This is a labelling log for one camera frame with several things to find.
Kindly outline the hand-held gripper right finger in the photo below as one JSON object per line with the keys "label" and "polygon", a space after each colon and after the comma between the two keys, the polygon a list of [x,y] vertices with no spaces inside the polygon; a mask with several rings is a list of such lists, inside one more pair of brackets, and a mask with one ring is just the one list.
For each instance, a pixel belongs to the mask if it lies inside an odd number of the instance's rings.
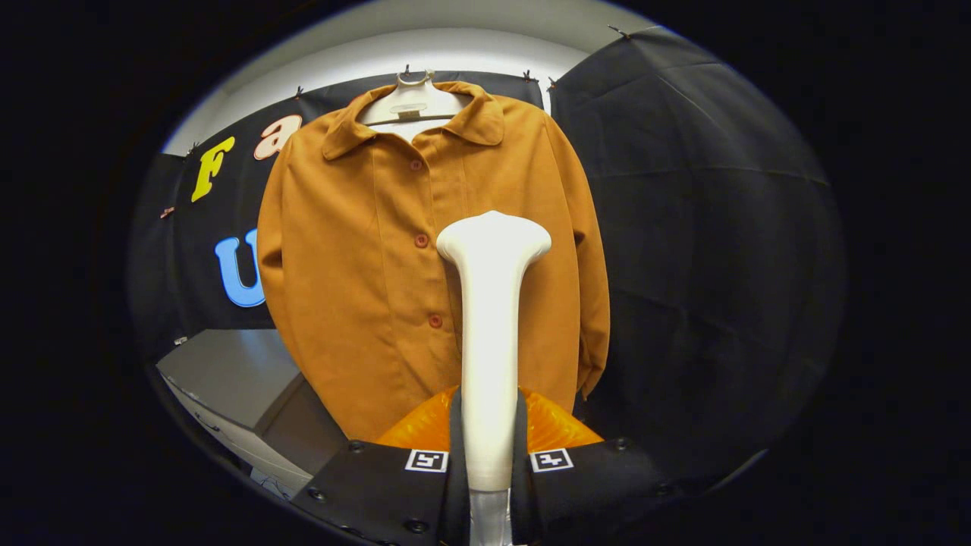
{"label": "hand-held gripper right finger", "polygon": [[690,497],[629,438],[600,438],[544,395],[523,388],[514,422],[514,543],[635,545],[628,532]]}

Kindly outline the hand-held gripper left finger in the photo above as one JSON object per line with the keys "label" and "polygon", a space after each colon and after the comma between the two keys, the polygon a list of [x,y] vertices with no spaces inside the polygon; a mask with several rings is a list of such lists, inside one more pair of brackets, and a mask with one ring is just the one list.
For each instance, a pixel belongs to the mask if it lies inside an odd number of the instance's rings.
{"label": "hand-held gripper left finger", "polygon": [[460,402],[447,388],[377,442],[344,442],[291,506],[332,545],[469,544]]}

